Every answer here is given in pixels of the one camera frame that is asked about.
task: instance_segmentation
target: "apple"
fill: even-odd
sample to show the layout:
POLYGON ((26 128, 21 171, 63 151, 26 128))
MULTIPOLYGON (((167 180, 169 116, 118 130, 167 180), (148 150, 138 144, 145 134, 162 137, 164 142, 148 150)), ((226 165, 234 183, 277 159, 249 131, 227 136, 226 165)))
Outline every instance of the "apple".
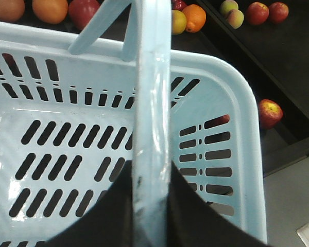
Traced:
POLYGON ((248 6, 245 19, 251 25, 260 25, 264 23, 269 16, 269 8, 260 2, 254 2, 248 6))
POLYGON ((238 9, 238 3, 234 0, 225 0, 220 5, 220 14, 226 17, 230 10, 238 9))
POLYGON ((232 9, 228 12, 226 20, 230 26, 232 26, 234 29, 237 29, 240 28, 244 21, 244 14, 238 9, 232 9))
POLYGON ((288 6, 284 3, 276 2, 269 6, 269 20, 278 24, 283 22, 288 16, 288 6))
POLYGON ((263 99, 259 102, 260 127, 264 130, 273 128, 283 117, 283 110, 274 101, 263 99))
POLYGON ((173 3, 173 9, 182 11, 185 7, 187 7, 187 4, 184 1, 182 1, 182 0, 176 0, 173 3))
POLYGON ((76 28, 83 30, 99 6, 96 0, 73 0, 68 6, 68 14, 76 28))

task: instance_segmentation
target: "peach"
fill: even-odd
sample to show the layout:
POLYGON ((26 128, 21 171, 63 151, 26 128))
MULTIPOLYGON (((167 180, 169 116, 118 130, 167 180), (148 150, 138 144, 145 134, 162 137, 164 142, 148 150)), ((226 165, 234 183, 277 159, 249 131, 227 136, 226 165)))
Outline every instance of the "peach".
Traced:
POLYGON ((244 14, 238 9, 232 9, 228 12, 226 20, 230 26, 232 26, 234 29, 237 29, 244 21, 244 14))
POLYGON ((233 9, 238 9, 238 3, 234 0, 225 0, 220 5, 220 13, 223 17, 226 17, 233 9))

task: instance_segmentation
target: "basket handle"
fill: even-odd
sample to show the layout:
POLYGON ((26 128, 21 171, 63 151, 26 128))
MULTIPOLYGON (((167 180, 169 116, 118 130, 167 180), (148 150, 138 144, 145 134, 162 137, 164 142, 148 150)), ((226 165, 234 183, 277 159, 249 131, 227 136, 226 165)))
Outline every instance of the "basket handle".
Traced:
POLYGON ((122 58, 136 57, 133 138, 134 246, 166 245, 170 179, 170 0, 105 0, 69 47, 85 51, 132 2, 122 58))
MULTIPOLYGON (((84 53, 131 3, 132 0, 104 1, 88 25, 69 46, 68 51, 73 55, 84 53)), ((136 57, 137 39, 135 33, 137 26, 136 7, 135 4, 132 4, 122 51, 122 59, 124 61, 131 61, 136 57)))

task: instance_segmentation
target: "orange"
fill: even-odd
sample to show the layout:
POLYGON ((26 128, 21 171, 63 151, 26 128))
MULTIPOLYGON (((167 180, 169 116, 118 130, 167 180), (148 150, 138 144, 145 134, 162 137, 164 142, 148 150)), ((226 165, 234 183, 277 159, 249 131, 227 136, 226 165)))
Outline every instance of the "orange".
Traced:
POLYGON ((43 22, 58 24, 67 15, 67 0, 33 0, 32 9, 34 14, 43 22))
POLYGON ((198 5, 191 4, 185 7, 182 12, 186 16, 187 32, 198 32, 205 24, 206 12, 198 5))

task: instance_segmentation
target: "fruit display shelf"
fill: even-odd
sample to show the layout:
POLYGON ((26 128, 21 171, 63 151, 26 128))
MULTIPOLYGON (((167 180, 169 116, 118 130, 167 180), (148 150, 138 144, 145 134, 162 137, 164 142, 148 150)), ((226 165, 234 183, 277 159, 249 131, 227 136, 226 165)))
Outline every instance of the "fruit display shelf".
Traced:
MULTIPOLYGON (((201 6, 207 22, 200 32, 172 36, 171 48, 229 62, 246 78, 258 101, 274 100, 284 111, 280 123, 261 131, 264 176, 309 156, 309 1, 285 1, 290 14, 282 24, 251 26, 244 21, 236 30, 219 14, 221 0, 185 2, 201 6)), ((17 24, 79 33, 68 16, 58 25, 39 21, 30 3, 26 1, 17 24)), ((239 9, 245 12, 250 3, 240 1, 239 9)), ((128 13, 127 8, 102 37, 122 41, 128 13)))

